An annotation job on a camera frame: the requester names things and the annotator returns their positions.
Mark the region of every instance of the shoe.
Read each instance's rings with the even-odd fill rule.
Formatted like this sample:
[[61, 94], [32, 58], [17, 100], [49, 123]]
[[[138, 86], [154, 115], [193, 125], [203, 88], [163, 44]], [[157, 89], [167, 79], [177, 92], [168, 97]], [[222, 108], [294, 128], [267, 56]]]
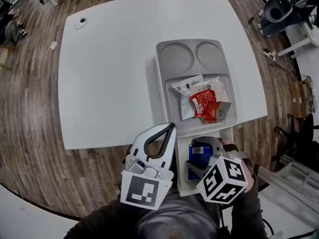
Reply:
[[19, 32], [20, 32], [20, 37], [25, 37], [28, 34], [28, 32], [25, 31], [24, 29], [21, 29]]
[[260, 30], [260, 32], [261, 32], [261, 34], [262, 34], [264, 37], [267, 37], [267, 38], [270, 38], [270, 37], [271, 37], [271, 35], [265, 35], [262, 30]]
[[264, 14], [264, 9], [261, 9], [261, 10], [258, 12], [258, 16], [259, 16], [259, 17], [262, 17], [263, 14]]
[[18, 22], [18, 28], [23, 28], [23, 23], [21, 23], [21, 21]]

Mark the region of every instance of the black and white marker cube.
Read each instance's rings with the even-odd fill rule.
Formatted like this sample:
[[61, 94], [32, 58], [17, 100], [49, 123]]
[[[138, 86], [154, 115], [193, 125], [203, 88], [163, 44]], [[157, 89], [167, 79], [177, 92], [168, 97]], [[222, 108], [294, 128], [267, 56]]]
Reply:
[[204, 178], [197, 184], [207, 202], [229, 204], [247, 187], [241, 160], [219, 157]]

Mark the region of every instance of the blue box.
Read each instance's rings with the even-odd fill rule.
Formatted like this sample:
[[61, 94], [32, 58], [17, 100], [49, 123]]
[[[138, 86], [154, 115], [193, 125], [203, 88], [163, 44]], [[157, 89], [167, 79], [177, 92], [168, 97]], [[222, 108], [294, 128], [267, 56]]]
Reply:
[[[207, 167], [212, 150], [205, 144], [191, 144], [188, 146], [188, 160], [201, 167]], [[190, 169], [188, 169], [188, 180], [199, 180], [200, 178]]]

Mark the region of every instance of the cardboard box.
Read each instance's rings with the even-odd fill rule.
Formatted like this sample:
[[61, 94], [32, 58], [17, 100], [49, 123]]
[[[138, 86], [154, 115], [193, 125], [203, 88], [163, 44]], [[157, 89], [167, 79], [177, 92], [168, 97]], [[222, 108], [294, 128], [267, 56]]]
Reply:
[[305, 101], [306, 101], [306, 110], [307, 110], [307, 114], [309, 113], [315, 113], [316, 112], [316, 94], [315, 94], [315, 90], [313, 88], [313, 83], [310, 77], [305, 78], [305, 80], [303, 80], [303, 87], [304, 87], [304, 97], [305, 97]]
[[305, 118], [307, 116], [303, 83], [301, 81], [292, 84], [291, 88], [293, 101], [293, 115], [295, 118]]

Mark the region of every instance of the circular tray compartment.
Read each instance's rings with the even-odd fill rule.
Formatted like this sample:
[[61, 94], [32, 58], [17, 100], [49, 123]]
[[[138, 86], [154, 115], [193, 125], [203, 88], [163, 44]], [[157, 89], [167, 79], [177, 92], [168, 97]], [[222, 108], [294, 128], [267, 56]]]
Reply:
[[186, 45], [174, 42], [162, 50], [160, 59], [168, 70], [187, 71], [194, 64], [194, 55]]
[[196, 48], [196, 57], [200, 64], [208, 70], [219, 69], [223, 64], [223, 55], [216, 45], [202, 42]]

